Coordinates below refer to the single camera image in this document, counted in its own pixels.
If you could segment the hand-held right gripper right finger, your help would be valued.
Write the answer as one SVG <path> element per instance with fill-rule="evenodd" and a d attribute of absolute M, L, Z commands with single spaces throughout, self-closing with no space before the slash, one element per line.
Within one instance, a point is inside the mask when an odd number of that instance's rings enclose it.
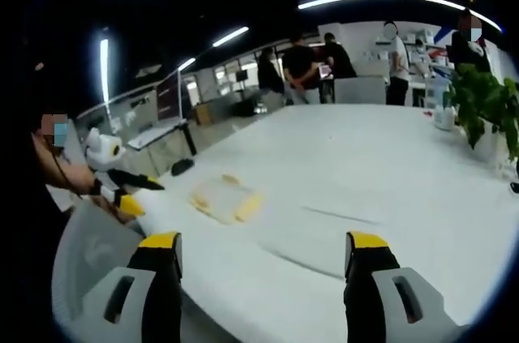
<path fill-rule="evenodd" d="M 348 342 L 454 342 L 461 335 L 442 294 L 374 234 L 346 234 L 343 298 Z"/>

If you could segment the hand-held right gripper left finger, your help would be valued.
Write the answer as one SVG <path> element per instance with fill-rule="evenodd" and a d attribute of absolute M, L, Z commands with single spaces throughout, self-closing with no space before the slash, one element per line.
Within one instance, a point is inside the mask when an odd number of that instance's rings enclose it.
<path fill-rule="evenodd" d="M 87 293 L 88 342 L 180 342 L 182 238 L 153 234 Z"/>

